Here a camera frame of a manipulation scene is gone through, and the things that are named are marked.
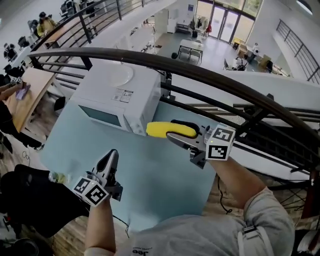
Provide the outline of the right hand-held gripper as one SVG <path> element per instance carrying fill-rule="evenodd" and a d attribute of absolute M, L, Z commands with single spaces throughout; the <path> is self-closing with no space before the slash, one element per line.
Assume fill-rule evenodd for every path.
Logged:
<path fill-rule="evenodd" d="M 206 162 L 226 161 L 233 147 L 236 130 L 218 124 L 215 128 L 200 127 L 192 122 L 173 119 L 177 124 L 174 131 L 166 133 L 166 137 L 175 145 L 190 150 L 190 161 L 203 169 Z"/>

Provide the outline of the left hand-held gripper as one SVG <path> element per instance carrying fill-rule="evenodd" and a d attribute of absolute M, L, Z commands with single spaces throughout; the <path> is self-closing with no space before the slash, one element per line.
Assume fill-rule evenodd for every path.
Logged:
<path fill-rule="evenodd" d="M 83 176 L 79 177 L 72 192 L 92 207 L 97 207 L 109 196 L 120 201 L 123 187 L 115 178 L 118 160 L 118 151 L 112 149 L 96 164 L 96 172 L 103 173 L 105 170 L 105 177 L 86 171 Z"/>

